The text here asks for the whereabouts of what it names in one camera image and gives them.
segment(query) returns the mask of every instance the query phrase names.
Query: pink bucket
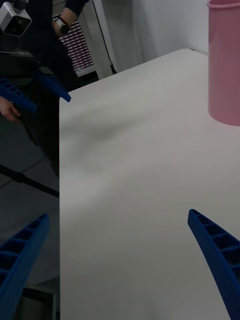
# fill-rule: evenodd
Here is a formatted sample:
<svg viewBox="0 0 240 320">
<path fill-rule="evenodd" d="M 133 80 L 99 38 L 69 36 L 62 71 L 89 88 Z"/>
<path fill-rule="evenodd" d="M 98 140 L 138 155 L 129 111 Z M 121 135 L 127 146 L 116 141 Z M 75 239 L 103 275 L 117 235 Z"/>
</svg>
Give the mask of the pink bucket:
<svg viewBox="0 0 240 320">
<path fill-rule="evenodd" d="M 240 126 L 240 0 L 210 0 L 209 98 L 210 115 Z"/>
</svg>

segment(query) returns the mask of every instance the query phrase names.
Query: table surface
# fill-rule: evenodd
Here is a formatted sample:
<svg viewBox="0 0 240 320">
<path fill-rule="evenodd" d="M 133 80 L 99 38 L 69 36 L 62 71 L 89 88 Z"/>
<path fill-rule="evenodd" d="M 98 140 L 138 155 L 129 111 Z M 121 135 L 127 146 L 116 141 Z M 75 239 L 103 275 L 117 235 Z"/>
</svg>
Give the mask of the table surface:
<svg viewBox="0 0 240 320">
<path fill-rule="evenodd" d="M 179 50 L 60 106 L 63 320 L 227 320 L 187 225 L 240 239 L 240 127 L 208 114 L 208 57 Z"/>
</svg>

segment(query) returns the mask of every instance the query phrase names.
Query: cable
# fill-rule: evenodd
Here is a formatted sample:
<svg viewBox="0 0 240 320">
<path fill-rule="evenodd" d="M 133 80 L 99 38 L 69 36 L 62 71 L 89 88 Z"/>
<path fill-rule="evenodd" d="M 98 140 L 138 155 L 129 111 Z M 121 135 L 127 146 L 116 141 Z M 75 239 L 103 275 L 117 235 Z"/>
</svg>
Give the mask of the cable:
<svg viewBox="0 0 240 320">
<path fill-rule="evenodd" d="M 45 159 L 45 157 L 43 156 L 40 160 L 38 160 L 37 162 L 35 162 L 34 164 L 30 165 L 29 167 L 27 167 L 26 169 L 24 169 L 23 171 L 21 171 L 20 173 L 23 174 L 24 172 L 32 169 L 33 167 L 35 167 L 36 165 L 38 165 L 40 162 L 42 162 Z M 13 181 L 13 179 L 9 179 L 7 182 L 5 182 L 4 184 L 0 185 L 0 189 L 9 185 L 11 182 Z"/>
</svg>

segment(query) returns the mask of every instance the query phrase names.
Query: white camera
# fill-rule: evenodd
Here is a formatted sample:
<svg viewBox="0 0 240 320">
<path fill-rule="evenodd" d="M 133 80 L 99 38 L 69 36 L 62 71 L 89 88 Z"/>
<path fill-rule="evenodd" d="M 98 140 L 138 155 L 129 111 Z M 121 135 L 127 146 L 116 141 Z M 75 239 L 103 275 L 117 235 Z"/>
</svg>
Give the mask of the white camera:
<svg viewBox="0 0 240 320">
<path fill-rule="evenodd" d="M 0 30 L 9 36 L 21 37 L 30 26 L 32 19 L 25 10 L 29 0 L 4 2 L 0 8 Z"/>
</svg>

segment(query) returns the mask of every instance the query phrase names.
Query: blue plastic part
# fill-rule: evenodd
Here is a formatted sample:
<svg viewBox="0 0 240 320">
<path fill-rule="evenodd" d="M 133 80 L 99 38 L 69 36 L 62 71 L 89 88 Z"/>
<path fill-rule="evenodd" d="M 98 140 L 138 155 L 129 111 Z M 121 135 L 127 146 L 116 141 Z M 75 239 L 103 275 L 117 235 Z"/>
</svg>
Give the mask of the blue plastic part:
<svg viewBox="0 0 240 320">
<path fill-rule="evenodd" d="M 189 211 L 187 223 L 231 320 L 240 320 L 240 241 L 196 210 Z"/>
<path fill-rule="evenodd" d="M 1 320 L 12 319 L 49 229 L 49 217 L 43 214 L 0 246 Z"/>
<path fill-rule="evenodd" d="M 12 101 L 16 106 L 20 106 L 29 111 L 35 112 L 37 106 L 21 91 L 19 91 L 11 82 L 4 76 L 0 76 L 0 96 Z"/>
<path fill-rule="evenodd" d="M 71 101 L 70 95 L 67 93 L 65 88 L 61 85 L 58 79 L 54 75 L 46 75 L 40 70 L 36 70 L 34 79 L 41 85 L 47 87 L 54 92 L 58 97 L 62 97 L 67 102 Z"/>
</svg>

